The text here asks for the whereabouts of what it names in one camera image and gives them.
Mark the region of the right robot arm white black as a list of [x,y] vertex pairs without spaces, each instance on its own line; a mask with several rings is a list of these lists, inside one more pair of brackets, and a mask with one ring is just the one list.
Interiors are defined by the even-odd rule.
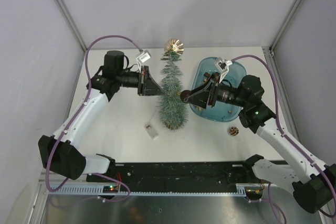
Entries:
[[261,97],[264,89],[259,77],[246,75],[238,87],[219,82],[217,73],[194,90],[182,91],[182,102],[206,109],[222,102],[239,106],[239,120],[287,162],[289,168],[273,165],[260,155],[246,160],[242,169],[243,179],[254,183],[257,179],[271,182],[291,193],[298,205],[308,213],[315,213],[335,199],[335,165],[327,165],[301,145],[279,123],[276,114]]

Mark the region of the clear plastic packet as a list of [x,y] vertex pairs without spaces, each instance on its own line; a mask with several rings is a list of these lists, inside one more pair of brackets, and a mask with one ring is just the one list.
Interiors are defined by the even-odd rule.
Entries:
[[158,132],[156,131],[156,129],[153,127],[151,123],[149,122],[146,123],[144,128],[151,139],[155,140],[158,137]]

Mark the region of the large silver ribbed bauble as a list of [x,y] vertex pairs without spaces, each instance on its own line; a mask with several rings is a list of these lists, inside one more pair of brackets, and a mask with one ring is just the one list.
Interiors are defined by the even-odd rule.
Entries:
[[169,39],[164,46],[164,52],[166,54],[174,53],[181,56],[184,52],[184,44],[179,39]]

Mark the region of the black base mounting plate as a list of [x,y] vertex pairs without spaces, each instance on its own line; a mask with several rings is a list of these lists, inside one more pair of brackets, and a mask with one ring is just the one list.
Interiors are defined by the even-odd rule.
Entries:
[[236,184],[259,184],[244,162],[116,163],[106,176],[116,178],[130,189],[173,189],[210,192],[233,189]]

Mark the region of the left aluminium frame post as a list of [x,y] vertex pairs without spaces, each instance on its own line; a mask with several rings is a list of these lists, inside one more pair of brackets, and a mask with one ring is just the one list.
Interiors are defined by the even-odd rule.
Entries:
[[68,25],[71,33],[75,37],[76,42],[78,43],[79,47],[82,49],[82,51],[87,50],[87,46],[85,45],[84,39],[82,35],[79,32],[79,29],[69,11],[67,8],[67,5],[64,0],[54,0],[58,10],[60,11],[61,15],[63,16],[66,24]]

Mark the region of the frosted pine cone ornament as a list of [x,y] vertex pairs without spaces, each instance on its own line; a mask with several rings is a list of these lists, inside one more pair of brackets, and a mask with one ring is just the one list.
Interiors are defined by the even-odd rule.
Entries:
[[235,127],[235,126],[232,126],[232,127],[230,127],[230,128],[228,129],[228,133],[229,133],[229,135],[231,135],[231,136],[236,136],[236,135],[239,134],[239,129],[238,129],[237,127]]

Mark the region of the dark red bauble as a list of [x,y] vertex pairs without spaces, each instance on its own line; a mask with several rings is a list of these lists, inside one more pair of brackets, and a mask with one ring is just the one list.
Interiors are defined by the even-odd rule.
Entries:
[[191,91],[190,90],[183,90],[180,94],[180,99],[183,103],[189,103],[188,99],[191,95]]

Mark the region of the aluminium frame post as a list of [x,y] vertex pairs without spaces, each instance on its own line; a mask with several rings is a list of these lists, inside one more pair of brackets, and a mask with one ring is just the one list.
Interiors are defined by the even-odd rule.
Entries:
[[61,15],[63,16],[66,24],[68,25],[71,33],[75,37],[76,42],[78,43],[79,47],[82,49],[82,51],[87,50],[87,46],[85,45],[84,39],[82,35],[79,32],[79,29],[69,11],[67,8],[67,5],[64,0],[54,0],[58,10],[60,11]]
[[278,44],[280,43],[281,39],[285,35],[286,31],[288,30],[291,22],[295,18],[297,12],[299,11],[301,5],[304,3],[305,0],[294,0],[291,4],[283,22],[281,23],[280,28],[278,29],[272,43],[269,46],[270,52],[274,52]]

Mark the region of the right aluminium frame post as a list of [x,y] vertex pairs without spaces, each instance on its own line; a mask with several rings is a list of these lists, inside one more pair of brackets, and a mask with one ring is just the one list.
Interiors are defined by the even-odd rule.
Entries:
[[272,43],[269,46],[270,52],[274,52],[278,44],[280,43],[281,39],[285,35],[286,31],[288,30],[291,22],[295,18],[297,12],[299,11],[301,5],[304,3],[305,0],[294,0],[291,4],[283,22],[281,23],[280,28],[278,29]]

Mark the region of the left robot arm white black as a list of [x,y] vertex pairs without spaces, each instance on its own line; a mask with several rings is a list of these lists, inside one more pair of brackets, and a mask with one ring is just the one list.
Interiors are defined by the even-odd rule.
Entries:
[[123,52],[110,50],[106,53],[103,65],[90,79],[73,113],[52,136],[43,135],[38,141],[45,169],[72,180],[93,173],[105,182],[115,178],[116,169],[110,165],[111,158],[102,154],[84,156],[79,146],[89,126],[121,87],[135,88],[139,96],[163,95],[149,67],[144,65],[150,58],[147,50],[141,52],[136,58],[138,71],[131,71]]

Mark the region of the small frosted christmas tree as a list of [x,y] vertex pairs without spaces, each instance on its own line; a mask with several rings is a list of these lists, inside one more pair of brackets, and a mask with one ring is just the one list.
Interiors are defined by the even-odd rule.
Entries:
[[184,127],[188,119],[186,104],[180,98],[183,91],[181,82],[183,73],[176,64],[181,59],[176,52],[167,51],[161,60],[165,62],[165,66],[161,70],[163,79],[160,86],[164,94],[158,100],[159,119],[164,127],[176,131]]

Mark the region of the blue plastic tub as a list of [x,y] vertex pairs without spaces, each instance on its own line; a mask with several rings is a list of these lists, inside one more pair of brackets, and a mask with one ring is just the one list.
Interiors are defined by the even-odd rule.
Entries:
[[[216,59],[217,57],[208,57],[199,63],[193,81],[192,90],[202,85],[204,73],[213,73],[218,71],[214,65],[214,61]],[[237,88],[245,75],[246,69],[240,63],[234,62],[229,67],[229,72],[223,80],[222,84],[231,84],[234,88]],[[196,115],[216,122],[233,121],[238,117],[238,114],[241,110],[241,107],[221,102],[216,102],[215,106],[212,108],[208,106],[207,109],[204,109],[202,112],[196,110],[195,106],[192,104],[190,104],[190,108]]]

